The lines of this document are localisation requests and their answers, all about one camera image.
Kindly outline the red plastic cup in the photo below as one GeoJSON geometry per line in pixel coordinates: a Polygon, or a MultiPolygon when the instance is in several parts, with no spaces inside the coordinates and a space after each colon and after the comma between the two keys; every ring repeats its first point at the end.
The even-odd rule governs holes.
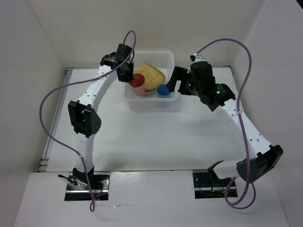
{"type": "Polygon", "coordinates": [[[143,96],[145,94],[145,77],[140,73],[133,74],[133,80],[130,83],[132,91],[137,96],[143,96]]]}

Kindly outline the blue plastic cup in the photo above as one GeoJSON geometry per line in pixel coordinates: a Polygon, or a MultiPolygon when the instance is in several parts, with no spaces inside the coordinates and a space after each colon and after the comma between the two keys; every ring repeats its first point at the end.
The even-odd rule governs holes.
{"type": "Polygon", "coordinates": [[[170,98],[171,92],[167,89],[166,84],[161,84],[156,89],[157,98],[170,98]]]}

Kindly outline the round bamboo tray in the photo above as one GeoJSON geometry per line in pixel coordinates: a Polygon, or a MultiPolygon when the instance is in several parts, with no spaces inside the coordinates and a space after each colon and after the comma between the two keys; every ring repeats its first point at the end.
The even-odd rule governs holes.
{"type": "Polygon", "coordinates": [[[145,89],[144,93],[145,94],[149,94],[149,93],[152,93],[154,91],[156,91],[157,88],[154,88],[154,89],[145,89]]]}

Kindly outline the fan-shaped bamboo tray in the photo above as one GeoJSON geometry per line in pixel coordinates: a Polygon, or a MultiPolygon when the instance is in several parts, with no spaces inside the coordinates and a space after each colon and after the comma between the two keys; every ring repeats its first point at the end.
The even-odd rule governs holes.
{"type": "Polygon", "coordinates": [[[145,77],[145,89],[154,89],[163,84],[166,80],[165,74],[151,64],[145,63],[134,70],[145,77]]]}

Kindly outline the yellow plastic plate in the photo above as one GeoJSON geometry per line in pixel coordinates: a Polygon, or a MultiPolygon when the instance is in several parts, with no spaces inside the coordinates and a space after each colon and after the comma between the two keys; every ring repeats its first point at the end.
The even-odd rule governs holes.
{"type": "Polygon", "coordinates": [[[150,94],[153,94],[154,92],[156,92],[156,89],[154,90],[145,90],[145,95],[150,95],[150,94]]]}

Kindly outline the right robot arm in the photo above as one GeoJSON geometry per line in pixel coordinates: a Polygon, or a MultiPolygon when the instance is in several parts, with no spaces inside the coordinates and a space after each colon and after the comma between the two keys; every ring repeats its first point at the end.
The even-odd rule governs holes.
{"type": "Polygon", "coordinates": [[[237,107],[235,94],[226,84],[216,83],[208,62],[196,61],[189,69],[175,67],[166,85],[168,91],[173,92],[178,81],[178,92],[199,97],[225,123],[249,156],[218,161],[210,166],[207,179],[211,185],[218,186],[225,178],[237,177],[253,183],[276,166],[283,149],[280,145],[272,145],[261,135],[244,111],[237,107]]]}

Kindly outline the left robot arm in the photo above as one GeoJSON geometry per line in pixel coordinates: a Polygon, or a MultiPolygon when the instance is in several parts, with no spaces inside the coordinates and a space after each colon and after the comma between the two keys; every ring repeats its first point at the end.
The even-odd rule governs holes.
{"type": "Polygon", "coordinates": [[[98,106],[116,79],[126,83],[134,79],[134,61],[129,60],[132,52],[130,46],[119,44],[116,52],[105,55],[101,59],[96,80],[77,101],[68,104],[71,125],[76,133],[76,150],[80,153],[72,175],[83,189],[89,189],[94,184],[93,143],[101,128],[98,106]]]}

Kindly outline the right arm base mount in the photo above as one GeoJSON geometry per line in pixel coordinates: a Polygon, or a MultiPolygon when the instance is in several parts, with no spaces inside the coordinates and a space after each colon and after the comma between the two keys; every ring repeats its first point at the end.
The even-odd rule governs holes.
{"type": "Polygon", "coordinates": [[[206,170],[192,172],[195,199],[224,198],[231,178],[214,179],[206,170]]]}

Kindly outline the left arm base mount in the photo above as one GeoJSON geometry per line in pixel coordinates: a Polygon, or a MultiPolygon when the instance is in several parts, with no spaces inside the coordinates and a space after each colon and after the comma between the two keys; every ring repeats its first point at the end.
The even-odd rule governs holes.
{"type": "MultiPolygon", "coordinates": [[[[67,186],[65,191],[65,201],[90,201],[90,191],[86,183],[76,180],[72,173],[69,173],[68,176],[58,174],[59,178],[67,180],[67,186]]],[[[109,180],[110,173],[105,172],[95,172],[94,173],[94,182],[91,183],[91,189],[93,197],[97,201],[107,201],[109,193],[109,180]]]]}

